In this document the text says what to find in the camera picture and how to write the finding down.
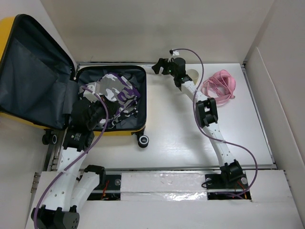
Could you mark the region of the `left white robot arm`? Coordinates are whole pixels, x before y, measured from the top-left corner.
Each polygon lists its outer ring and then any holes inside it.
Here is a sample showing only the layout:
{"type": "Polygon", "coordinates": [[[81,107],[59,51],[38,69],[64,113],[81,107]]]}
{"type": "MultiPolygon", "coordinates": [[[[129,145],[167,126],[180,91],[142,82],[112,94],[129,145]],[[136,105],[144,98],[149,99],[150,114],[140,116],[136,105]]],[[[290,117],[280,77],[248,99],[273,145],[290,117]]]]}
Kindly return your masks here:
{"type": "Polygon", "coordinates": [[[79,182],[78,172],[89,150],[97,143],[94,128],[101,120],[109,121],[119,108],[104,96],[96,102],[86,98],[72,106],[59,160],[57,175],[47,186],[31,213],[36,229],[75,229],[80,222],[80,209],[93,189],[106,185],[102,166],[90,165],[79,182]]]}

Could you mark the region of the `yellow hard-shell suitcase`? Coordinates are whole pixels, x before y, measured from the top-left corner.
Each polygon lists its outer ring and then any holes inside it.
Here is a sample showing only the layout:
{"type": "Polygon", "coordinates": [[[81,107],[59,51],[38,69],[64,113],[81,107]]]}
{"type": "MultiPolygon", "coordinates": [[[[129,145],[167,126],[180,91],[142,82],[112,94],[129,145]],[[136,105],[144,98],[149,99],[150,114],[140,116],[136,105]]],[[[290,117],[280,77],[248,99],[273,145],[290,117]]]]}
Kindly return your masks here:
{"type": "Polygon", "coordinates": [[[55,144],[56,131],[67,130],[72,106],[83,98],[79,89],[106,73],[123,73],[139,86],[142,99],[138,105],[138,127],[127,130],[94,128],[93,132],[131,134],[138,145],[148,146],[144,134],[147,119],[147,76],[136,65],[90,66],[81,70],[54,38],[27,14],[0,21],[0,110],[30,124],[42,127],[44,145],[55,144]]]}

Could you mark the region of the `white spray bottle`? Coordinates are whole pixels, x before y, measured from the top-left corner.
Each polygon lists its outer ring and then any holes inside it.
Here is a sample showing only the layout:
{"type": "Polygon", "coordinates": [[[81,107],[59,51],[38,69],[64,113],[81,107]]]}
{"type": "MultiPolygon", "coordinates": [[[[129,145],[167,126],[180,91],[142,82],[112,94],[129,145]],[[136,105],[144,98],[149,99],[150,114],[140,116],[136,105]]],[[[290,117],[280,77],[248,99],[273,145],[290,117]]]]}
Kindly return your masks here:
{"type": "Polygon", "coordinates": [[[151,64],[142,65],[142,68],[146,71],[147,74],[151,74],[151,75],[160,75],[161,74],[160,71],[155,72],[152,69],[152,65],[151,64]]]}

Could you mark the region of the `yellow-green mug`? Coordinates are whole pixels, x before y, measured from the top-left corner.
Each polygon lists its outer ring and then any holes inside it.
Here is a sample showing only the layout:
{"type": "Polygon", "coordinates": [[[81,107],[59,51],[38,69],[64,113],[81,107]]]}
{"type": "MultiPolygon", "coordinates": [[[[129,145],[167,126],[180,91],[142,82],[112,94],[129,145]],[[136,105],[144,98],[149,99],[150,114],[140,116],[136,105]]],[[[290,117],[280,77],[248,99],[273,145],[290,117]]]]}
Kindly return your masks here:
{"type": "Polygon", "coordinates": [[[195,69],[188,69],[186,71],[186,74],[192,79],[193,83],[196,85],[198,78],[199,78],[199,73],[195,69]]]}

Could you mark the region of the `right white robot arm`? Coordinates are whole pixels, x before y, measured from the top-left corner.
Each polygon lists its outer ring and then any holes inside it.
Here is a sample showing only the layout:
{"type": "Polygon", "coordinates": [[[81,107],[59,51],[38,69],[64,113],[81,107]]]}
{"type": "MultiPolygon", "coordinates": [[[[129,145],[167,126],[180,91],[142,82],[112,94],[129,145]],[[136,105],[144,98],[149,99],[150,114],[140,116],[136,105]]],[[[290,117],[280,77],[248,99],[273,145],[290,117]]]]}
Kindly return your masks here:
{"type": "Polygon", "coordinates": [[[231,188],[243,177],[243,170],[229,150],[218,125],[216,100],[208,98],[199,92],[192,78],[185,70],[186,61],[183,58],[160,58],[152,66],[155,74],[171,75],[174,84],[193,102],[195,121],[199,129],[210,139],[220,167],[220,182],[222,188],[231,188]]]}

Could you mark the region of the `purple camouflage cloth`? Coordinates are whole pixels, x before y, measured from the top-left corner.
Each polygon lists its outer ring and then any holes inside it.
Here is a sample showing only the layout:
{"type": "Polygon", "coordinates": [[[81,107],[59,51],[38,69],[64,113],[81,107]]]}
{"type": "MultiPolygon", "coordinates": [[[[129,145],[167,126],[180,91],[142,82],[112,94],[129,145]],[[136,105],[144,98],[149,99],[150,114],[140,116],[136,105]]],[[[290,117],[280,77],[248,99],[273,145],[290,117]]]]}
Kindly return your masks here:
{"type": "Polygon", "coordinates": [[[142,99],[142,92],[139,86],[132,82],[132,77],[128,74],[110,72],[95,82],[100,84],[98,96],[103,101],[119,102],[119,109],[107,122],[107,128],[113,130],[137,128],[140,113],[138,105],[142,99]]]}

